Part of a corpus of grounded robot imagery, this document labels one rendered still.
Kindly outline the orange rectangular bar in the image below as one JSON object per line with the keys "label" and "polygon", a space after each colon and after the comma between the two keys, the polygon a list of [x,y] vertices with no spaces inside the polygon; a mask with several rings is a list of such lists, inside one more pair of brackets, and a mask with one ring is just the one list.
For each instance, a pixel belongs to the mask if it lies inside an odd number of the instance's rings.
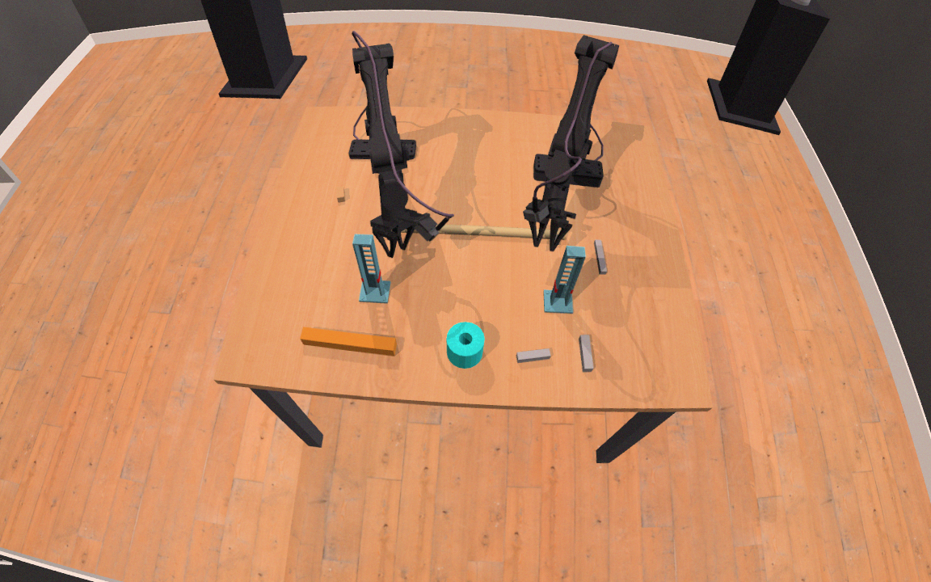
{"label": "orange rectangular bar", "polygon": [[300,340],[303,345],[393,356],[398,346],[396,338],[390,336],[350,334],[310,327],[303,327]]}

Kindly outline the tan long rod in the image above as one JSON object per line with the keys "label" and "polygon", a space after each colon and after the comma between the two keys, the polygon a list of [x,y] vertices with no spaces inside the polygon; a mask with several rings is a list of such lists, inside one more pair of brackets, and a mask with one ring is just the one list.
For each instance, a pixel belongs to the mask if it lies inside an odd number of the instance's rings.
{"label": "tan long rod", "polygon": [[[439,234],[463,234],[501,237],[532,237],[531,228],[444,225]],[[550,239],[550,230],[542,238]]]}

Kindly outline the teal cylinder with center hole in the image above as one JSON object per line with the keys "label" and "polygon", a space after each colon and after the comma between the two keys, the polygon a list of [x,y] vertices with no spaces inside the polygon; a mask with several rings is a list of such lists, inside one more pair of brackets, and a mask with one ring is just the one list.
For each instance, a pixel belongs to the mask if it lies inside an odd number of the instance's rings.
{"label": "teal cylinder with center hole", "polygon": [[459,322],[447,334],[447,357],[455,367],[468,369],[482,359],[484,345],[482,329],[472,322]]}

